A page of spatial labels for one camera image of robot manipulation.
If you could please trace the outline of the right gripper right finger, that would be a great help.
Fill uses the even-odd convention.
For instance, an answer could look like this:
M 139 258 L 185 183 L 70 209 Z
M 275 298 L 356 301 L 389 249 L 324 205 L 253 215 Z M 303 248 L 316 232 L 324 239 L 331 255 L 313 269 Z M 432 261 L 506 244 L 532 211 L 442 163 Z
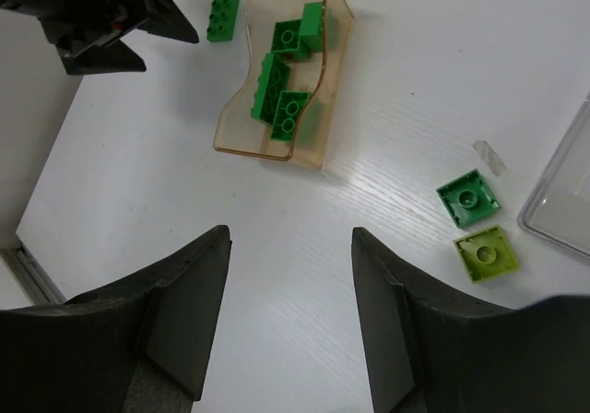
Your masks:
M 512 310 L 455 289 L 362 227 L 351 260 L 377 412 L 585 412 L 589 300 Z

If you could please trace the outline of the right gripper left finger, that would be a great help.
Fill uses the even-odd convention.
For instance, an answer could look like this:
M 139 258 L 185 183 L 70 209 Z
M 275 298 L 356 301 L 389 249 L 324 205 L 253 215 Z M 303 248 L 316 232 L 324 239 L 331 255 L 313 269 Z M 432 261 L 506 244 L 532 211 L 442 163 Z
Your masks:
M 230 264 L 218 225 L 61 304 L 1 313 L 5 412 L 188 412 L 203 394 Z

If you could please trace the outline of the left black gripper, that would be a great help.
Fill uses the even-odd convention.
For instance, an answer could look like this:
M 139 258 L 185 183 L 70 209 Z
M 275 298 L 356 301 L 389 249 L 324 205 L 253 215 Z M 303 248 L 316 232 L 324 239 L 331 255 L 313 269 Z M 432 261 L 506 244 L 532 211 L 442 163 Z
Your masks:
M 70 76 L 143 72 L 123 43 L 133 30 L 197 43 L 197 31 L 173 0 L 1 0 L 6 11 L 35 17 Z

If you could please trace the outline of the green two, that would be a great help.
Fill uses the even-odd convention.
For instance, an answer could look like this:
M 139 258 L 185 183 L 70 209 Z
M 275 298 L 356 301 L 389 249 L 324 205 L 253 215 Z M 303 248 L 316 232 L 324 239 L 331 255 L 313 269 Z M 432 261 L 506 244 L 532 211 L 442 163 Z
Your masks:
M 206 28 L 209 42 L 225 42 L 233 39 L 240 0 L 212 0 Z

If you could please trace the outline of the green lego plate stack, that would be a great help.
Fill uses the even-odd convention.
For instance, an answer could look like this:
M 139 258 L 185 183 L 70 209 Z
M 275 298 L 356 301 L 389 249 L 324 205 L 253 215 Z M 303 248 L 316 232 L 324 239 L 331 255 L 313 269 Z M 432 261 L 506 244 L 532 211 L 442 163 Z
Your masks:
M 257 89 L 254 93 L 254 105 L 251 117 L 256 121 L 271 125 L 277 108 L 278 98 L 282 90 L 287 89 L 290 67 L 278 56 L 267 53 L 262 62 L 262 71 L 258 77 Z

